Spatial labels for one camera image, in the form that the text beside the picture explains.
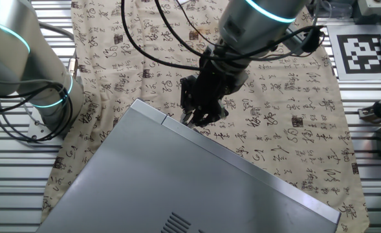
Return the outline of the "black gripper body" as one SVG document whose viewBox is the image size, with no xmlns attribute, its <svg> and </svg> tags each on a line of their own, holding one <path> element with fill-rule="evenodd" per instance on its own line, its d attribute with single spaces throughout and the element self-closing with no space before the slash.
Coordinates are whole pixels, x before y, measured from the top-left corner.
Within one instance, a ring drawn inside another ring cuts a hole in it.
<svg viewBox="0 0 381 233">
<path fill-rule="evenodd" d="M 200 58 L 199 66 L 203 71 L 196 77 L 193 86 L 193 107 L 207 108 L 224 95 L 240 90 L 248 78 L 245 71 L 248 65 L 247 58 L 231 61 Z"/>
</svg>

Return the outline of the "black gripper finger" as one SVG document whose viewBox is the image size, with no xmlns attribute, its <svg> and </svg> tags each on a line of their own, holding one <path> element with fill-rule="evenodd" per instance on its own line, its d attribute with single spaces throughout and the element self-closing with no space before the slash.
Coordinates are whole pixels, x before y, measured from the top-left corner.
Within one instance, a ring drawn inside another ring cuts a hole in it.
<svg viewBox="0 0 381 233">
<path fill-rule="evenodd" d="M 182 116 L 180 122 L 184 125 L 195 125 L 193 121 L 193 111 L 195 110 L 192 101 L 192 88 L 196 82 L 194 75 L 187 76 L 180 79 L 180 107 L 182 108 Z"/>
<path fill-rule="evenodd" d="M 193 113 L 193 123 L 199 127 L 205 127 L 210 123 L 226 118 L 229 112 L 224 108 L 221 101 L 211 102 L 206 106 L 199 106 Z"/>
</svg>

